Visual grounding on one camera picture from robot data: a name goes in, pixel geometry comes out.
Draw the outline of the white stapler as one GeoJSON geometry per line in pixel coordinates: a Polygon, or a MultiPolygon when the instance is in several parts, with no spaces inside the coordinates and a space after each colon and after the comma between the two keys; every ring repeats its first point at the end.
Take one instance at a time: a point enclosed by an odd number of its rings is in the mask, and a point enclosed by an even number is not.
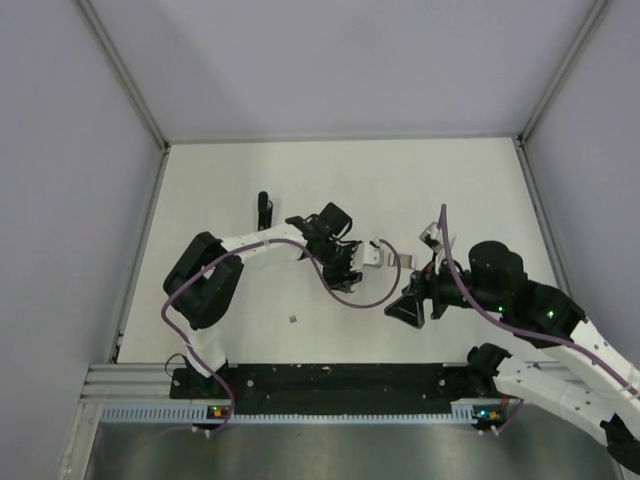
{"type": "Polygon", "coordinates": [[[384,264],[382,248],[373,242],[360,242],[351,257],[351,268],[361,270],[363,267],[381,267],[384,264]]]}

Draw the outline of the staple box tray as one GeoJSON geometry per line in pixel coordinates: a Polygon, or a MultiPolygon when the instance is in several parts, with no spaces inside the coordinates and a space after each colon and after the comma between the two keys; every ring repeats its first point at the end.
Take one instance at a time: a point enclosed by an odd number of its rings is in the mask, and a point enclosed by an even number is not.
{"type": "Polygon", "coordinates": [[[388,259],[389,267],[399,267],[401,269],[415,270],[417,261],[414,255],[391,253],[388,259]]]}

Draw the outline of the black stapler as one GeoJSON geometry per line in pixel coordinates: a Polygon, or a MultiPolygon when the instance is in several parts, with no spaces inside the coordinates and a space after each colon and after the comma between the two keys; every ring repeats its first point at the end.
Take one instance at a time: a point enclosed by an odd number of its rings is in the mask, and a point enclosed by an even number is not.
{"type": "Polygon", "coordinates": [[[269,194],[266,191],[260,191],[257,198],[257,211],[258,222],[257,228],[259,231],[267,230],[272,227],[273,218],[273,203],[269,194]]]}

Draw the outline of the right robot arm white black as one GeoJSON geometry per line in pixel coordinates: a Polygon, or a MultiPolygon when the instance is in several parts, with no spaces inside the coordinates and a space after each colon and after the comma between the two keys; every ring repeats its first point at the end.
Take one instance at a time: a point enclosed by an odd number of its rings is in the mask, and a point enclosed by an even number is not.
{"type": "Polygon", "coordinates": [[[474,309],[499,328],[555,359],[581,387],[535,369],[493,343],[467,356],[467,384],[476,394],[516,397],[573,424],[603,445],[626,470],[639,471],[639,369],[599,332],[567,294],[529,279],[520,255],[497,241],[468,254],[469,269],[432,260],[410,276],[384,312],[415,328],[424,303],[440,318],[449,307],[474,309]]]}

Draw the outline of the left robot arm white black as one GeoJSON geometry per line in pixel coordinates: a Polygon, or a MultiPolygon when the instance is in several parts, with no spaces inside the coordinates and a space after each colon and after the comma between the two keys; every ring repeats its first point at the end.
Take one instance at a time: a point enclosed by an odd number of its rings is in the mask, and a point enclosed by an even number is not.
{"type": "Polygon", "coordinates": [[[292,216],[283,223],[238,237],[196,235],[163,282],[176,295],[170,306],[186,320],[180,336],[194,368],[192,384],[205,396],[226,387],[222,366],[226,356],[219,322],[228,311],[244,274],[284,262],[310,259],[320,268],[331,291],[350,293],[362,280],[364,251],[361,240],[343,240],[353,220],[334,203],[307,217],[292,216]]]}

